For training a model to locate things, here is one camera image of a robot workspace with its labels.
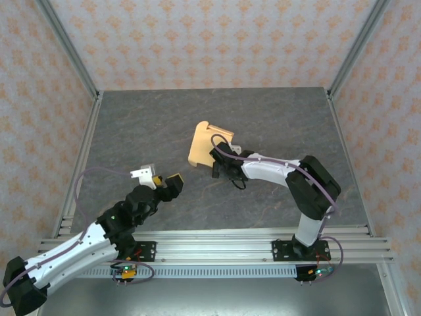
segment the floor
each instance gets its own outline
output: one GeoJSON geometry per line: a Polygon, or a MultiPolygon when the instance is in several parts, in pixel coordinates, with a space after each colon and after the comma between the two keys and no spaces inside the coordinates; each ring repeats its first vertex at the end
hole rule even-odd
{"type": "Polygon", "coordinates": [[[154,279],[119,286],[76,279],[41,308],[40,316],[388,316],[375,265],[344,265],[312,286],[293,279],[154,279]]]}
{"type": "MultiPolygon", "coordinates": [[[[298,225],[300,212],[288,189],[253,180],[241,191],[226,179],[211,178],[210,168],[188,163],[202,120],[234,132],[233,144],[243,149],[280,159],[317,157],[342,188],[341,211],[328,225],[367,222],[322,88],[105,92],[87,168],[132,171],[154,163],[158,174],[180,172],[185,181],[182,194],[162,203],[139,230],[298,225]]],[[[101,172],[86,176],[82,207],[94,220],[136,185],[133,179],[101,172]]],[[[81,229],[77,212],[72,232],[81,229]]]]}

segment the wallpaper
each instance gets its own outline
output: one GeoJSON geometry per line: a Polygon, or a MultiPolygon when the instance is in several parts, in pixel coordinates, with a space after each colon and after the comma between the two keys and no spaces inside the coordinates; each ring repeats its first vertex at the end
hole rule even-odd
{"type": "Polygon", "coordinates": [[[35,1],[1,2],[0,34],[2,280],[51,236],[92,100],[35,1]]]}
{"type": "Polygon", "coordinates": [[[335,100],[376,233],[421,311],[421,6],[392,0],[335,100]]]}
{"type": "Polygon", "coordinates": [[[52,0],[100,90],[329,88],[375,0],[52,0]]]}

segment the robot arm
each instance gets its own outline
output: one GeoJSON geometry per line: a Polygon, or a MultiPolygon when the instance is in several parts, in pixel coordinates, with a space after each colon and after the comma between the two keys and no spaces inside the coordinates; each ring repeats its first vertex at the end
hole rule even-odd
{"type": "Polygon", "coordinates": [[[153,165],[142,166],[142,169],[132,172],[132,178],[139,178],[140,185],[124,201],[106,210],[87,230],[59,247],[26,261],[21,257],[9,261],[3,279],[4,287],[27,272],[7,291],[17,316],[39,308],[47,296],[84,271],[133,254],[136,242],[132,233],[136,226],[155,214],[161,201],[178,197],[183,188],[179,174],[167,178],[164,186],[162,178],[154,177],[154,173],[153,165]]]}
{"type": "Polygon", "coordinates": [[[217,148],[242,160],[227,157],[214,148],[210,152],[215,160],[212,168],[213,177],[218,177],[222,168],[232,181],[240,180],[245,183],[249,179],[261,179],[289,188],[301,211],[297,233],[293,237],[293,251],[302,258],[312,252],[331,204],[303,173],[291,166],[298,166],[307,171],[335,201],[341,188],[320,162],[313,156],[306,156],[303,160],[288,161],[268,158],[252,151],[242,151],[238,155],[238,152],[233,150],[235,147],[226,142],[220,142],[217,148]]]}

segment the gray tabletop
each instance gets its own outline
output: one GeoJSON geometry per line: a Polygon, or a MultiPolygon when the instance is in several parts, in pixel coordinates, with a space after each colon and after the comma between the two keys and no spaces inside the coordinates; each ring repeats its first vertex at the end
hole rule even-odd
{"type": "MultiPolygon", "coordinates": [[[[87,168],[132,171],[154,163],[163,177],[180,172],[184,188],[138,230],[191,230],[297,226],[300,212],[287,188],[252,180],[246,190],[208,167],[192,167],[187,156],[202,120],[235,133],[233,144],[268,157],[313,155],[339,182],[340,212],[328,225],[365,224],[335,123],[322,88],[249,88],[105,92],[87,168]]],[[[94,220],[137,185],[103,172],[84,178],[83,209],[94,220]]],[[[83,228],[77,211],[72,231],[83,228]]]]}

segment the patterned wallpaper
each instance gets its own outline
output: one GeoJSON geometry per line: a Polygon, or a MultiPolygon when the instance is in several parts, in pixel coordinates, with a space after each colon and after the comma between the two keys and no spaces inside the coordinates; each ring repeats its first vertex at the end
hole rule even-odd
{"type": "Polygon", "coordinates": [[[52,0],[100,90],[329,88],[375,0],[52,0]]]}
{"type": "Polygon", "coordinates": [[[392,0],[335,101],[366,208],[421,311],[421,6],[392,0]]]}
{"type": "Polygon", "coordinates": [[[50,237],[92,100],[34,0],[2,1],[0,34],[2,280],[50,237]]]}

